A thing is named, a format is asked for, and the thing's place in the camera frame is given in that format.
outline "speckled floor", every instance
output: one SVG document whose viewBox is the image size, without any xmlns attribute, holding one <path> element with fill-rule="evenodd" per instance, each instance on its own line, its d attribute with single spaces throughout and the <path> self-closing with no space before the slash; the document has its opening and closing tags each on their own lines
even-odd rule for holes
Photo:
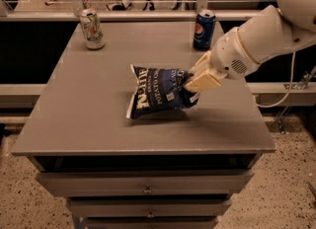
<svg viewBox="0 0 316 229">
<path fill-rule="evenodd" d="M 24 157 L 13 157 L 14 145 L 26 117 L 0 117 L 12 135 L 0 148 L 0 228 L 70 229 L 70 212 L 63 198 L 54 198 L 36 181 L 37 170 Z M 264 155 L 255 176 L 215 229 L 315 229 L 315 197 L 308 183 L 316 183 L 316 142 L 301 118 L 285 120 L 289 134 L 278 132 L 274 118 L 264 120 L 276 143 L 276 153 Z"/>
</svg>

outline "drawer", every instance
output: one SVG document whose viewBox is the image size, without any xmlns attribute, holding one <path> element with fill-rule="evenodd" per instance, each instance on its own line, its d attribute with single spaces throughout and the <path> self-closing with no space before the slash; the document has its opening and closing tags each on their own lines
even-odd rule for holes
<svg viewBox="0 0 316 229">
<path fill-rule="evenodd" d="M 107 229 L 212 229 L 218 223 L 214 217 L 171 218 L 89 218 L 86 226 Z"/>
<path fill-rule="evenodd" d="M 170 217 L 217 216 L 231 205 L 228 199 L 214 196 L 123 196 L 122 198 L 95 198 L 68 200 L 67 208 L 78 217 Z"/>
<path fill-rule="evenodd" d="M 251 170 L 39 173 L 38 182 L 54 196 L 206 194 L 239 192 L 253 177 Z"/>
</svg>

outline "white cable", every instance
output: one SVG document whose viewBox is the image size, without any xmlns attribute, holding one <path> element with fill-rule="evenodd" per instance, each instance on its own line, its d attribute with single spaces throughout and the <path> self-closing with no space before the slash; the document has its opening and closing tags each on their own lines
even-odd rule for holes
<svg viewBox="0 0 316 229">
<path fill-rule="evenodd" d="M 292 83 L 293 83 L 293 76 L 294 76 L 294 64 L 295 64 L 295 55 L 296 55 L 296 51 L 293 53 L 292 55 L 292 63 L 291 63 L 291 69 L 290 69 L 290 82 L 289 82 L 289 86 L 288 86 L 288 89 L 287 89 L 287 92 L 286 94 L 284 95 L 284 97 L 278 101 L 277 103 L 273 104 L 273 105 L 268 105 L 268 106 L 262 106 L 262 105 L 259 105 L 257 104 L 258 107 L 261 107 L 261 108 L 272 108 L 272 107 L 276 107 L 278 106 L 280 103 L 282 103 L 289 95 L 290 93 L 290 90 L 292 88 Z"/>
</svg>

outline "dark blue can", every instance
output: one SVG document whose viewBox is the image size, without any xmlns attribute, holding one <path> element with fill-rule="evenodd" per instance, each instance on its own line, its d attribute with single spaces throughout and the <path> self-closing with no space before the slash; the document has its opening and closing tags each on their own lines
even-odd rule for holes
<svg viewBox="0 0 316 229">
<path fill-rule="evenodd" d="M 210 10 L 202 10 L 197 14 L 194 48 L 209 50 L 215 27 L 215 15 Z"/>
</svg>

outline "gray tabletop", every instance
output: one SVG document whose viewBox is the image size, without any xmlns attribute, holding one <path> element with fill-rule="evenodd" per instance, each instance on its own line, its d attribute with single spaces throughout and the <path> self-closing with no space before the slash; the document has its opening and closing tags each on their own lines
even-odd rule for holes
<svg viewBox="0 0 316 229">
<path fill-rule="evenodd" d="M 224 80 L 185 111 L 127 119 L 136 88 L 130 64 L 190 67 L 194 23 L 103 23 L 106 45 L 91 51 L 78 27 L 12 153 L 46 155 L 272 152 L 275 146 L 244 80 Z M 221 33 L 216 26 L 216 34 Z"/>
</svg>

